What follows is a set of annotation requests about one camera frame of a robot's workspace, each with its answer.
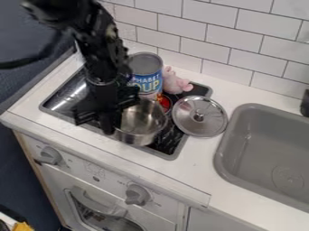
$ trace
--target pot lid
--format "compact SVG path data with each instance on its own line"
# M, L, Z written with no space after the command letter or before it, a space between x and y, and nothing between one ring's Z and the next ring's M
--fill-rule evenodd
M201 96L180 99L174 105L172 115L180 130L198 137L221 134L228 124L223 107L212 99Z

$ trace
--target pink toy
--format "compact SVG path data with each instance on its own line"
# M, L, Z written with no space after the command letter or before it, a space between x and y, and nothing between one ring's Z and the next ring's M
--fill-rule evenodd
M180 79L172 67L165 67L163 71L164 91L170 94L181 94L183 91L191 91L193 85L188 79Z

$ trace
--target white tile wall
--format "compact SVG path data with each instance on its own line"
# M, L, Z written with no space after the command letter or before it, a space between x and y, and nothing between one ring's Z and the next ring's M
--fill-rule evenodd
M134 54L138 52L152 52L152 53L157 53L157 48L149 45L145 45L140 42L134 42L130 40L124 40L124 45L128 47L129 49L129 54Z
M105 1L119 5L134 6L134 0L105 0Z
M209 25L206 41L245 51L258 52L262 43L262 38L263 35L261 34Z
M204 40L206 24L159 14L159 31Z
M188 69L194 72L201 71L201 59L173 51L159 49L159 55L165 64Z
M229 48L213 45L207 42L198 42L195 40L182 38L181 52L192 56L204 58L206 60L215 60L218 62L227 62L229 57Z
M309 64L309 45L304 43L265 37L261 53Z
M179 51L180 46L179 36L140 27L137 28L137 41L172 51Z
M134 25L117 22L117 28L121 38L136 40L136 27Z
M122 23L129 23L155 30L157 28L157 14L155 13L116 5L115 17L117 21Z
M111 4L111 3L107 3L107 2L102 2L102 1L99 1L103 7L113 16L115 17L115 11L114 11L114 5Z
M181 16L183 0L136 0L136 7L162 14Z
M240 10L237 28L294 40L300 24L298 19Z
M299 42L309 43L309 22L303 21L301 31L299 32L297 40Z
M303 83L261 73L254 74L251 86L295 98L302 98L304 91L309 88Z
M211 2L263 12L269 12L272 5L272 0L212 0Z
M309 84L309 0L99 1L130 53L291 97Z
M237 9L221 5L183 0L183 17L205 23L234 27Z
M279 60L246 51L232 50L229 64L281 77L286 67L286 60Z
M300 63L289 62L284 78L309 84L309 66Z
M272 13L309 20L309 1L275 0Z
M216 78L249 85L252 71L239 69L218 62L204 60L202 65L202 73Z

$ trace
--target red object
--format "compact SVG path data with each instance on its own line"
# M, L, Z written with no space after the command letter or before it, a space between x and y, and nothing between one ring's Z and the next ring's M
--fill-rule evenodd
M171 99L166 96L162 96L159 102L165 113L167 113L172 107Z

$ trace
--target tin can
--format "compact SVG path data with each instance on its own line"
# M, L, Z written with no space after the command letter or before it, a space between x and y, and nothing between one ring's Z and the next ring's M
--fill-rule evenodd
M140 88L139 96L160 101L162 97L162 59L151 52L139 52L129 58L129 67L133 71L130 82Z

